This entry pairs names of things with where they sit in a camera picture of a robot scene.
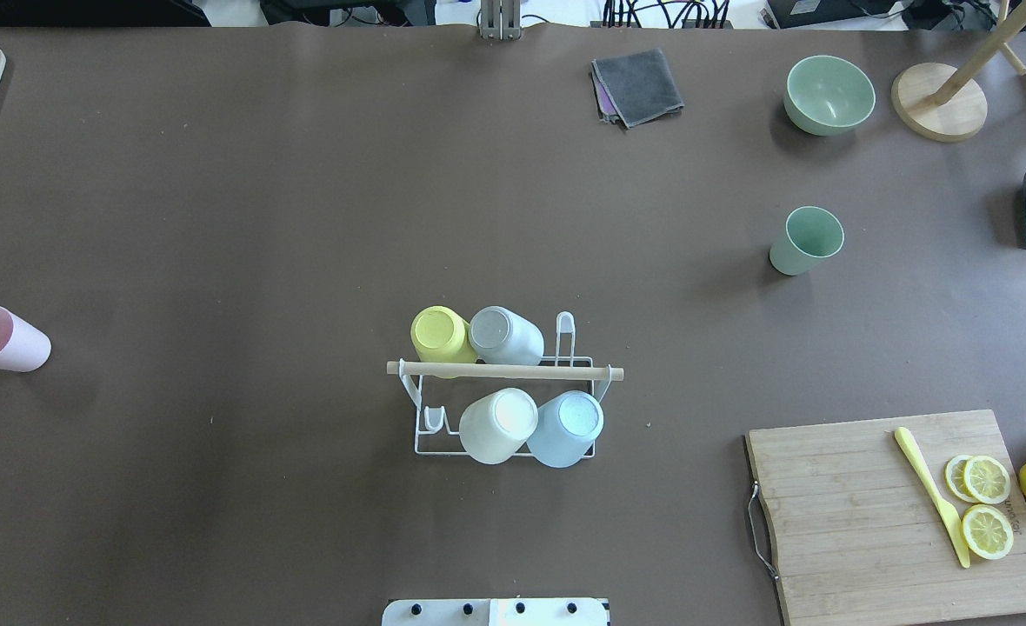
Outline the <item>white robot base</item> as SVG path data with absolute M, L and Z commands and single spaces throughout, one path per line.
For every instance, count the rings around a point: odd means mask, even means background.
M 607 599 L 512 597 L 397 599 L 382 625 L 610 625 Z

